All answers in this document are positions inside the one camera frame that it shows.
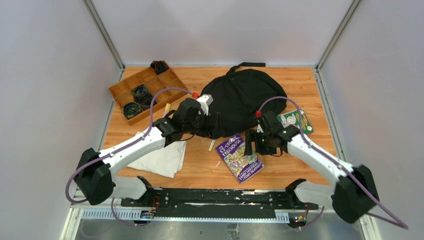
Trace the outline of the purple treehouse book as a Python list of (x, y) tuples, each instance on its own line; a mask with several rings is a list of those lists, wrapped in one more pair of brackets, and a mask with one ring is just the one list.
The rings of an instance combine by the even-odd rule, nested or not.
[(244, 155), (246, 143), (237, 133), (219, 144), (215, 151), (240, 184), (259, 173), (265, 165), (256, 154)]

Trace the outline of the black backpack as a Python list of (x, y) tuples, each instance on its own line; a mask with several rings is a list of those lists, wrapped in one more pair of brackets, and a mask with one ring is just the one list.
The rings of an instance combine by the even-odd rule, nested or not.
[(213, 101), (203, 126), (195, 133), (197, 136), (231, 137), (255, 127), (258, 110), (279, 115), (286, 108), (283, 87), (259, 67), (265, 67), (265, 63), (242, 62), (202, 89), (201, 94), (210, 95)]

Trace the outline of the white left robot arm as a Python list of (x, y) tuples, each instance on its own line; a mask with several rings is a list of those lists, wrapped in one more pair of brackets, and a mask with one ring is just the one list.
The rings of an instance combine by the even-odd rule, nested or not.
[(75, 172), (66, 183), (65, 195), (74, 204), (99, 205), (111, 197), (131, 198), (140, 206), (149, 206), (153, 193), (137, 177), (118, 177), (122, 169), (136, 160), (180, 142), (184, 134), (206, 128), (206, 117), (213, 102), (210, 94), (183, 100), (172, 116), (151, 121), (140, 134), (113, 147), (85, 150)]

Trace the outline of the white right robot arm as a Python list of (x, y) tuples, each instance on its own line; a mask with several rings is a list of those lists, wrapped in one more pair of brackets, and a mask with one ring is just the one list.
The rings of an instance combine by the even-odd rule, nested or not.
[(315, 204), (334, 210), (345, 222), (354, 223), (377, 205), (379, 196), (371, 170), (353, 166), (316, 145), (295, 125), (283, 126), (277, 115), (256, 112), (259, 130), (248, 130), (246, 156), (256, 152), (276, 157), (290, 154), (315, 169), (328, 184), (315, 184), (299, 178), (285, 188), (286, 204), (298, 209), (303, 204)]

